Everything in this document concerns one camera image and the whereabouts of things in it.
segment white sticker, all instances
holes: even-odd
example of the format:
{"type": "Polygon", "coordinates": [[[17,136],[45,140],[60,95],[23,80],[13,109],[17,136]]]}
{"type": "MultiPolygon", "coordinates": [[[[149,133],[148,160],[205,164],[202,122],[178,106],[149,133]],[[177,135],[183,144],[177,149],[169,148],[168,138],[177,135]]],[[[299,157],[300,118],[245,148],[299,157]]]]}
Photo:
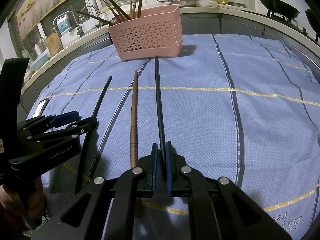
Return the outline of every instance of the white sticker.
{"type": "Polygon", "coordinates": [[[4,153],[4,148],[3,148],[2,139],[0,139],[0,153],[4,153]]]}

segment human hand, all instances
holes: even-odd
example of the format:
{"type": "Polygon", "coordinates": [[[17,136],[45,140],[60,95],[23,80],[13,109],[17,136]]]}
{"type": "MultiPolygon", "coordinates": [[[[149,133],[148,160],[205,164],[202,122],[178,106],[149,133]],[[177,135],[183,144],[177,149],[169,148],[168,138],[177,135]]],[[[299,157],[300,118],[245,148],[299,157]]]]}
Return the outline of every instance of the human hand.
{"type": "MultiPolygon", "coordinates": [[[[39,219],[45,215],[45,195],[40,178],[34,180],[34,185],[36,190],[28,198],[28,216],[31,219],[39,219]]],[[[21,217],[26,208],[19,194],[6,187],[6,185],[0,186],[0,203],[8,212],[16,217],[21,217]]]]}

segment kitchen countertop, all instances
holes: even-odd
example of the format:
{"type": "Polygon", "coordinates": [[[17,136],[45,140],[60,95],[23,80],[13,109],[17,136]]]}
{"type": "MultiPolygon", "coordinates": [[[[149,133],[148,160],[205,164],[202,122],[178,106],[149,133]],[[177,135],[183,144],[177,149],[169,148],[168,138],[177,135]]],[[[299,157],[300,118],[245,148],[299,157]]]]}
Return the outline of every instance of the kitchen countertop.
{"type": "MultiPolygon", "coordinates": [[[[252,14],[244,11],[234,10],[234,9],[227,9],[227,8],[212,8],[212,7],[187,7],[187,8],[180,8],[181,14],[186,13],[220,13],[220,14],[227,14],[232,15],[236,17],[245,18],[248,20],[252,20],[261,24],[264,24],[266,26],[269,26],[271,28],[274,28],[289,37],[292,37],[293,39],[297,40],[301,44],[303,44],[306,48],[308,48],[310,51],[315,53],[316,55],[320,55],[320,46],[316,45],[313,41],[311,41],[309,38],[304,36],[303,34],[297,32],[296,30],[279,23],[275,20],[272,20],[267,17],[263,17],[257,14],[252,14]]],[[[89,41],[94,40],[95,38],[98,38],[101,35],[104,35],[108,33],[108,27],[103,26],[100,27],[87,35],[79,38],[77,41],[75,41],[73,44],[70,44],[63,50],[61,50],[59,53],[57,53],[55,56],[53,56],[48,62],[46,62],[36,73],[32,75],[30,80],[23,86],[21,94],[23,94],[27,88],[35,82],[35,80],[40,77],[46,70],[48,70],[51,66],[53,66],[56,62],[58,62],[60,59],[62,59],[67,54],[71,53],[73,50],[79,48],[80,46],[86,44],[89,41]]]]}

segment smartphone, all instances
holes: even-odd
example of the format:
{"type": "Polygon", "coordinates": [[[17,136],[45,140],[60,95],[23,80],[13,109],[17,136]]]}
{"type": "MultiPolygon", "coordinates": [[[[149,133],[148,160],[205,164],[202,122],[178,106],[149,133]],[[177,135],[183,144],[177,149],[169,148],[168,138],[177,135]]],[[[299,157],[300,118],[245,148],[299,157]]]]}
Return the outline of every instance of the smartphone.
{"type": "Polygon", "coordinates": [[[42,115],[45,107],[47,106],[47,104],[49,103],[50,99],[49,98],[46,98],[44,100],[41,100],[39,105],[37,106],[37,109],[33,115],[33,117],[37,117],[37,116],[40,116],[42,115]]]}

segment faucet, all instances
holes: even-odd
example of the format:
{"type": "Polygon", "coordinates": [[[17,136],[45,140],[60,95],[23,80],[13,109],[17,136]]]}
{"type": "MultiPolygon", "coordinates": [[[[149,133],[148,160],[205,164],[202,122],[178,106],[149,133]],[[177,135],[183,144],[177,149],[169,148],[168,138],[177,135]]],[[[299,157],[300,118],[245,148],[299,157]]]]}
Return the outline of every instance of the faucet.
{"type": "Polygon", "coordinates": [[[54,24],[54,22],[55,22],[59,17],[64,16],[64,15],[67,14],[68,12],[72,13],[73,17],[75,18],[75,21],[76,21],[76,24],[77,24],[77,27],[78,27],[77,35],[79,35],[80,37],[83,36],[84,33],[83,33],[83,30],[82,30],[82,27],[80,27],[80,25],[79,25],[79,23],[78,23],[78,21],[77,21],[77,19],[76,19],[76,16],[75,16],[75,14],[74,14],[73,11],[66,11],[66,12],[60,14],[59,16],[55,17],[55,19],[53,20],[53,28],[55,29],[55,28],[57,27],[57,25],[54,24]]]}
{"type": "MultiPolygon", "coordinates": [[[[94,8],[94,10],[96,11],[97,17],[99,17],[98,9],[97,9],[94,5],[84,6],[84,7],[81,9],[81,11],[83,11],[83,9],[88,8],[88,7],[94,8]]],[[[102,22],[102,21],[99,21],[99,25],[102,26],[102,25],[103,25],[103,22],[102,22]]]]}

